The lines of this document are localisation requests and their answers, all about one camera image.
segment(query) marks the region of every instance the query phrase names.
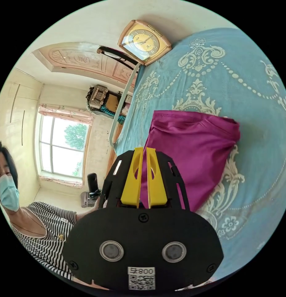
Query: window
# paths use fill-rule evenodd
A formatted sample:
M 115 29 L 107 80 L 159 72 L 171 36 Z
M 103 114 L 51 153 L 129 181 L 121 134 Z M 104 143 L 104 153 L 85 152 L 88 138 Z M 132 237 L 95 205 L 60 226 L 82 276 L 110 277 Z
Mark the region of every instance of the window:
M 41 116 L 39 154 L 41 170 L 55 178 L 82 179 L 88 125 Z

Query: clock face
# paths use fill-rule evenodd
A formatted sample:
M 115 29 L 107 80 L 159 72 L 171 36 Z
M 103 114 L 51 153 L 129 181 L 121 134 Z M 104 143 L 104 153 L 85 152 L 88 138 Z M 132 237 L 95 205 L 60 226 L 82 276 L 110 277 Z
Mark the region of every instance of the clock face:
M 150 31 L 138 29 L 124 37 L 122 46 L 142 60 L 155 55 L 160 47 L 158 38 Z

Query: blue bedsheet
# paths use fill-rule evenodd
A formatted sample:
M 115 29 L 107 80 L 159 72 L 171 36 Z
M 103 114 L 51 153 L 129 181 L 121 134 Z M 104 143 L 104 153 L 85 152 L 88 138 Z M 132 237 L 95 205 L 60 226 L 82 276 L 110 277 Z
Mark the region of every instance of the blue bedsheet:
M 117 155 L 144 146 L 154 110 L 241 124 L 222 181 L 198 211 L 222 244 L 225 257 L 214 274 L 220 279 L 259 252 L 286 209 L 286 90 L 261 49 L 231 28 L 195 33 L 139 74 Z

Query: gold clock frame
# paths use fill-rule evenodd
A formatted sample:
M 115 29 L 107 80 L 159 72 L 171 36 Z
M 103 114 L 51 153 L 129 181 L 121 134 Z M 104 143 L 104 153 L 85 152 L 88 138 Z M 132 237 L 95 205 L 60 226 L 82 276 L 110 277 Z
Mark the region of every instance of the gold clock frame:
M 148 59 L 146 62 L 144 62 L 143 60 L 139 59 L 138 57 L 136 57 L 134 54 L 132 54 L 129 50 L 127 50 L 126 48 L 124 48 L 122 46 L 122 41 L 124 39 L 124 37 L 126 35 L 129 34 L 129 32 L 132 30 L 133 27 L 135 27 L 136 25 L 142 25 L 144 27 L 146 27 L 146 30 L 152 31 L 153 34 L 155 34 L 155 36 L 161 40 L 164 45 L 166 47 L 164 47 L 164 49 L 162 49 L 159 53 L 154 54 L 153 57 L 151 57 L 150 59 Z M 147 22 L 144 22 L 140 19 L 133 19 L 131 20 L 128 25 L 124 28 L 124 30 L 122 31 L 118 43 L 117 45 L 119 46 L 120 49 L 122 49 L 124 52 L 126 52 L 131 58 L 133 58 L 134 60 L 136 60 L 137 62 L 139 62 L 142 65 L 148 66 L 151 63 L 153 63 L 154 61 L 158 60 L 159 58 L 161 58 L 162 56 L 164 56 L 166 53 L 168 53 L 171 49 L 171 43 L 166 39 L 166 37 L 164 37 L 158 30 L 156 30 L 153 26 L 151 26 L 150 24 L 148 24 Z

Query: black and white striped top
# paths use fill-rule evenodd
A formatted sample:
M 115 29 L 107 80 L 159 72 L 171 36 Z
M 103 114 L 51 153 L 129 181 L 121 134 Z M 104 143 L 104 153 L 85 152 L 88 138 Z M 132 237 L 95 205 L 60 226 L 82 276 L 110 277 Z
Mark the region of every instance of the black and white striped top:
M 62 250 L 69 232 L 77 222 L 76 212 L 44 202 L 33 202 L 27 209 L 41 220 L 47 229 L 46 235 L 26 236 L 11 225 L 13 232 L 39 263 L 65 278 L 72 279 L 73 275 L 63 259 Z

